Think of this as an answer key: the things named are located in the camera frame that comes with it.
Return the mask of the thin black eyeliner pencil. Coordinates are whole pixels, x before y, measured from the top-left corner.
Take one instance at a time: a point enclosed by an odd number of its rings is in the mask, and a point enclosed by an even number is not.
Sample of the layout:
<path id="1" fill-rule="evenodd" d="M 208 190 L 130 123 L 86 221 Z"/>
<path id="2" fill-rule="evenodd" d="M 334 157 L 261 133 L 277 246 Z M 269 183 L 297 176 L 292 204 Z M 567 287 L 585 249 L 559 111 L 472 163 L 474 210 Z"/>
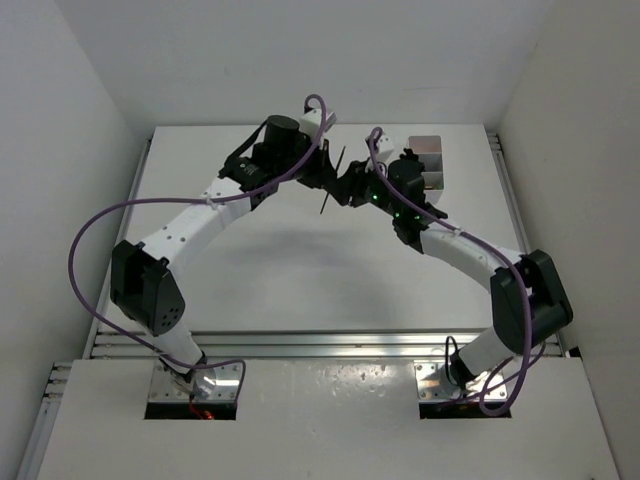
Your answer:
<path id="1" fill-rule="evenodd" d="M 340 155 L 337 161 L 337 164 L 335 166 L 335 178 L 332 179 L 329 184 L 327 185 L 326 189 L 325 189 L 325 196 L 324 199 L 321 203 L 321 207 L 320 207 L 320 211 L 319 214 L 322 215 L 325 212 L 326 206 L 329 202 L 329 199 L 332 198 L 333 200 L 335 200 L 337 203 L 340 203 L 341 200 L 341 192 L 340 192 L 340 186 L 338 185 L 338 172 L 339 172 L 339 168 L 341 167 L 341 164 L 344 160 L 344 155 L 346 153 L 346 146 L 343 146 L 341 151 L 340 151 Z"/>

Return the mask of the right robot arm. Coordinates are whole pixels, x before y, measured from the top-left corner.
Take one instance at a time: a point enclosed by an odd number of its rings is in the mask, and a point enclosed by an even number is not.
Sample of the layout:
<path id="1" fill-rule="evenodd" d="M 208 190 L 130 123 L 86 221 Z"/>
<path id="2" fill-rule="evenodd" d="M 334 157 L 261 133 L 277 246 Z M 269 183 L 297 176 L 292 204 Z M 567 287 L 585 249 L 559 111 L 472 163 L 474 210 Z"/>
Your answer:
<path id="1" fill-rule="evenodd" d="M 500 249 L 449 221 L 426 199 L 423 165 L 407 156 L 377 172 L 354 161 L 327 190 L 341 205 L 369 203 L 389 214 L 398 238 L 464 273 L 490 295 L 492 324 L 454 353 L 445 373 L 464 388 L 480 374 L 536 347 L 574 318 L 552 258 L 542 250 Z"/>

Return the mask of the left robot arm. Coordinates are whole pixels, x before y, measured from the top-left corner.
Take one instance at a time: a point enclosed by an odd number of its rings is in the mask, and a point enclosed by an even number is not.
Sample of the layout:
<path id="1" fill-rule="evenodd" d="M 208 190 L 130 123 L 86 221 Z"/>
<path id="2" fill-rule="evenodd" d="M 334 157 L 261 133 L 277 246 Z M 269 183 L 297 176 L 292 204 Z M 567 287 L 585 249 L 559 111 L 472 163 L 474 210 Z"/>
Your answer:
<path id="1" fill-rule="evenodd" d="M 324 135 L 335 121 L 333 112 L 312 108 L 299 119 L 269 116 L 227 157 L 201 202 L 138 243 L 123 240 L 113 249 L 111 302 L 150 336 L 181 383 L 192 383 L 207 357 L 183 318 L 179 277 L 218 234 L 276 193 L 277 178 L 317 186 L 331 167 Z"/>

